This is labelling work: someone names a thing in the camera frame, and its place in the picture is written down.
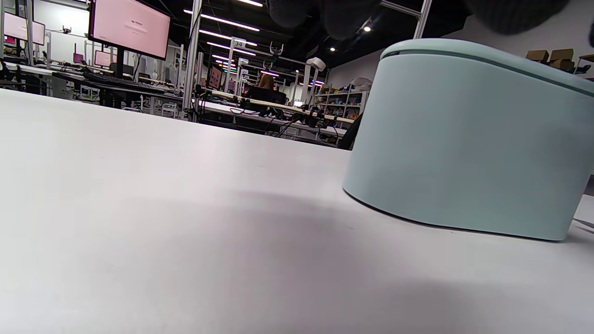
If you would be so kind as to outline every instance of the table surface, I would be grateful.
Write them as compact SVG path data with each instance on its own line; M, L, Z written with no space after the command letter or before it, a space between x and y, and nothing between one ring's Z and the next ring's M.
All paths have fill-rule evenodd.
M404 222L343 192L347 151L0 100L0 332L594 328L594 235L581 225L551 243ZM576 217L593 221L593 197Z

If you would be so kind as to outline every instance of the mint green bin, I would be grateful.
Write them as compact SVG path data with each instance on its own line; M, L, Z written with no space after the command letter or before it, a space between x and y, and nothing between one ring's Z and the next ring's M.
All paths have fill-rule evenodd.
M420 223L563 240L593 168L594 83L419 39L382 54L344 189Z

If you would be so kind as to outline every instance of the woman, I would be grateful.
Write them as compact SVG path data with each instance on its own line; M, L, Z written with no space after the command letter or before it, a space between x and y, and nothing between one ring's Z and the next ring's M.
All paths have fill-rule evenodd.
M270 74L262 75L262 77L260 78L260 83L258 84L258 87L274 90L274 77Z

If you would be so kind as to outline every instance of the fluorescent light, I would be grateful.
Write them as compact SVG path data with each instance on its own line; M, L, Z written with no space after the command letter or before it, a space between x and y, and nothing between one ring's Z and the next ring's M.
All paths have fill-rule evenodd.
M218 62L219 64L229 65L229 63L228 63L228 62L223 62L223 61L220 61L220 60L217 60L217 62Z
M208 45L213 45L213 46L218 46L220 48L223 49L227 49L227 50L231 50L230 47L225 46L225 45L221 45L221 44L217 44L217 43L211 43L211 42L207 42L206 44ZM237 51L237 52L241 52L241 53L245 53L246 55L250 55L250 56L256 56L255 53L251 53L251 52L247 52L247 51L243 51L242 49L233 49L233 51Z
M226 23L226 24L231 24L232 26L236 26L236 27L240 27L240 28L244 28L244 29L248 29L248 30L253 30L253 31L260 31L260 29L258 29L258 28L246 26L246 25L241 24L241 23L236 23L236 22L231 22L231 21L223 20L222 18L218 18L218 17L214 17L214 16L210 16L210 15L206 15L206 14L200 14L200 16L201 17L204 17L204 18L208 18L210 20L214 20L214 21L218 21L218 22L222 22L222 23Z
M246 4L258 6L258 7L262 7L263 6L263 4L261 4L259 2L252 1L252 0L239 0L239 1L245 2Z
M221 37L224 39L228 39L231 40L232 38L229 36L225 36L225 35L221 35L221 34L217 34L217 33L213 33L210 31L206 31L206 30L202 30L200 29L199 32L203 33L203 34L207 34L207 35L211 35L211 36L216 36L216 37ZM245 42L247 45L253 45L253 46L258 46L256 43L252 43L252 42Z
M273 75L275 77L278 77L279 76L278 74L274 74L274 73L270 73L270 72L266 72L266 71L260 71L260 72L261 73L264 73L264 74L270 74L270 75Z
M213 55L213 57L215 57L215 58L219 58L219 59L224 59L224 60L226 60L226 61L228 61L228 60L229 60L229 57L228 57L228 56L225 58L225 57L222 57L222 56Z

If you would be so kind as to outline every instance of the computer monitor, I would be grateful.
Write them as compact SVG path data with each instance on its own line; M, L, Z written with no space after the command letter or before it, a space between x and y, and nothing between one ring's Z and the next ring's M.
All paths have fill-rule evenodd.
M10 36L4 36L4 44L16 45L17 39Z
M171 18L136 0L91 1L89 39L165 60Z
M29 40L27 36L27 20L24 17L5 12L4 35L25 41ZM33 43L45 45L45 25L35 21L33 22Z
M111 53L95 51L95 66L109 67L111 65Z
M272 89L264 89L260 87L252 86L249 88L248 93L245 97L253 100L266 101L284 105L287 98L286 94L278 92Z
M220 69L212 66L210 67L210 76L208 77L208 87L210 89L220 89L221 88L221 78L223 77L223 72Z

